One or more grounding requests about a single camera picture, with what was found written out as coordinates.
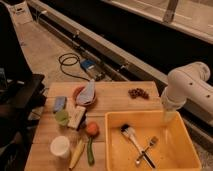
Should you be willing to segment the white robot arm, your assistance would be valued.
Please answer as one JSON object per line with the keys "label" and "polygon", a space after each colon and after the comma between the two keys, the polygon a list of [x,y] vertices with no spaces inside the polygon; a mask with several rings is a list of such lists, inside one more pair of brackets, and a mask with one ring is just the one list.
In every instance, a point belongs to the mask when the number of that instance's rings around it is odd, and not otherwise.
{"label": "white robot arm", "polygon": [[167,75],[168,85],[161,95],[164,108],[177,110],[191,100],[213,115],[213,86],[207,83],[210,74],[210,68],[203,62],[171,70]]}

